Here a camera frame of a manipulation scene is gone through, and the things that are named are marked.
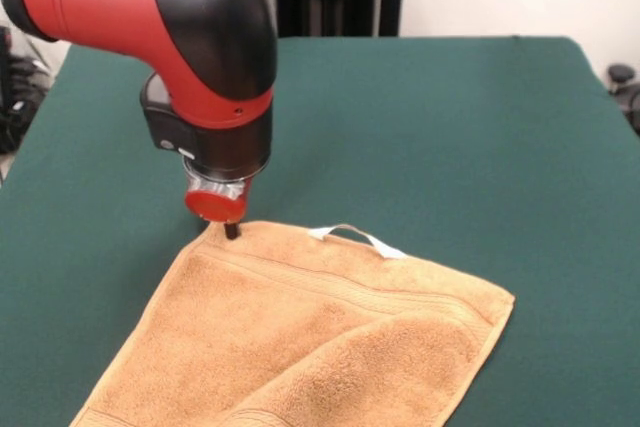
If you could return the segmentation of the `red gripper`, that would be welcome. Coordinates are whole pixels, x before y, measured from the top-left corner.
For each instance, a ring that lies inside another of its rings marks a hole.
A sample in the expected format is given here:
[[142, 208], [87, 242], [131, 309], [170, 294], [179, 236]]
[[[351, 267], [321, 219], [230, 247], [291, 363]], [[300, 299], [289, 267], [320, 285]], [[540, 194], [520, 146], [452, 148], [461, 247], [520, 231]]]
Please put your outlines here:
[[215, 182], [199, 176], [187, 178], [186, 206], [199, 217], [224, 223], [228, 240], [241, 235], [240, 221], [245, 217], [252, 180]]

